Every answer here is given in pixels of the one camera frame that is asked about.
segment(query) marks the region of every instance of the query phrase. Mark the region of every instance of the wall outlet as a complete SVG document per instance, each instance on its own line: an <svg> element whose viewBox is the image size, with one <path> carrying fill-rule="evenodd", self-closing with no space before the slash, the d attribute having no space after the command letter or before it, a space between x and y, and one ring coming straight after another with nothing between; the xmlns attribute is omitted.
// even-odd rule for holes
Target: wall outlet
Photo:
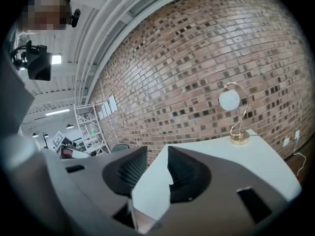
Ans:
<svg viewBox="0 0 315 236"><path fill-rule="evenodd" d="M287 146L289 144L290 138L287 137L285 138L285 140L283 141L283 147Z"/></svg>
<svg viewBox="0 0 315 236"><path fill-rule="evenodd" d="M294 139L297 140L300 138L300 130L296 130L295 131L295 136L294 136Z"/></svg>

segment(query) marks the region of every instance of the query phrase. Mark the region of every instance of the white table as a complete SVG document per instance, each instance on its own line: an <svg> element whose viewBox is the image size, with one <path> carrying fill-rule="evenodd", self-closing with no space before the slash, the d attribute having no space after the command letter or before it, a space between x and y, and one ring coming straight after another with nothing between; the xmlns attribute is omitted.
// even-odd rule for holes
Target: white table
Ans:
<svg viewBox="0 0 315 236"><path fill-rule="evenodd" d="M301 186L282 158L255 132L245 145L235 145L229 136L208 141L165 145L142 175L132 192L133 206L145 215L159 220L170 206L169 185L173 183L167 169L168 146L191 149L236 162L279 191L287 201L294 199Z"/></svg>

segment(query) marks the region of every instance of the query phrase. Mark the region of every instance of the ceiling light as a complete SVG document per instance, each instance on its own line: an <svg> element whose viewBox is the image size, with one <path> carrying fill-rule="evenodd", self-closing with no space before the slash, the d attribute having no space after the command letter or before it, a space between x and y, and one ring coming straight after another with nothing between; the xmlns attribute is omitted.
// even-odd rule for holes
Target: ceiling light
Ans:
<svg viewBox="0 0 315 236"><path fill-rule="evenodd" d="M51 64L55 65L55 64L61 64L61 55L53 55L52 59L51 59Z"/></svg>
<svg viewBox="0 0 315 236"><path fill-rule="evenodd" d="M64 112L69 112L69 109L64 109L64 110L60 110L60 111L47 113L46 116L51 116L51 115L60 114L60 113L64 113Z"/></svg>

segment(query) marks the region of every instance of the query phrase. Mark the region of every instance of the lamp base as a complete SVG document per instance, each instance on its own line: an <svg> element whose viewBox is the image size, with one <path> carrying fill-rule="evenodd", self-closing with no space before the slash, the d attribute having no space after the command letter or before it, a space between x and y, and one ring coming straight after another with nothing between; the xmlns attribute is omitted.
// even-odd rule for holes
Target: lamp base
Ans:
<svg viewBox="0 0 315 236"><path fill-rule="evenodd" d="M247 131L244 131L234 136L230 135L230 140L233 144L243 145L250 140L250 134Z"/></svg>

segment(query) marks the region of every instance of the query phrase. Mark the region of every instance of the white ceiling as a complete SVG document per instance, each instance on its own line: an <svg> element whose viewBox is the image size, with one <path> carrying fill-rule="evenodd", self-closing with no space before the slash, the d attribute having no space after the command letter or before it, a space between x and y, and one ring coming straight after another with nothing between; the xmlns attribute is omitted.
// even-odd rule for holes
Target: white ceiling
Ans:
<svg viewBox="0 0 315 236"><path fill-rule="evenodd" d="M72 12L81 16L76 28L22 35L20 44L46 45L48 52L62 55L62 64L52 65L51 81L29 80L21 71L35 101L23 123L28 128L52 118L74 116L73 104L82 105L116 47L143 19L173 0L71 0ZM69 108L69 113L45 117L45 113Z"/></svg>

